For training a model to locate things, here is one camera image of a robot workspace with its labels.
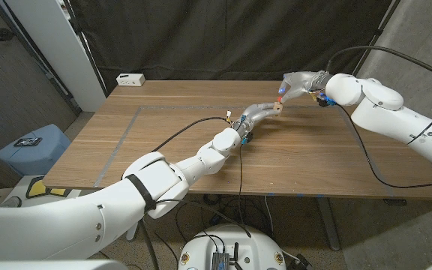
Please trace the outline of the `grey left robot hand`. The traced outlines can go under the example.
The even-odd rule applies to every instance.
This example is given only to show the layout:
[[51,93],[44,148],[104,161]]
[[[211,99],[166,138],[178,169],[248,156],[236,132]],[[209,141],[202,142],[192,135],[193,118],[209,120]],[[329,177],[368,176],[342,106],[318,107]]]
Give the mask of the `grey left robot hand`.
[[259,103],[250,105],[232,125],[239,134],[241,144],[244,145],[252,140],[251,131],[263,119],[279,116],[281,111],[275,109],[273,103]]

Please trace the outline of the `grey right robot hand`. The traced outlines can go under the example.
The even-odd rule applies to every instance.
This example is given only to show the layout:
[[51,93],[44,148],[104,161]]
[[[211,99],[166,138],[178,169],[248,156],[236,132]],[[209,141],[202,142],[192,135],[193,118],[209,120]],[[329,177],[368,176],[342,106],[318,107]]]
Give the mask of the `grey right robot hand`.
[[278,90],[278,93],[282,95],[280,103],[284,104],[289,100],[299,98],[303,94],[324,89],[331,78],[332,75],[324,70],[285,73]]

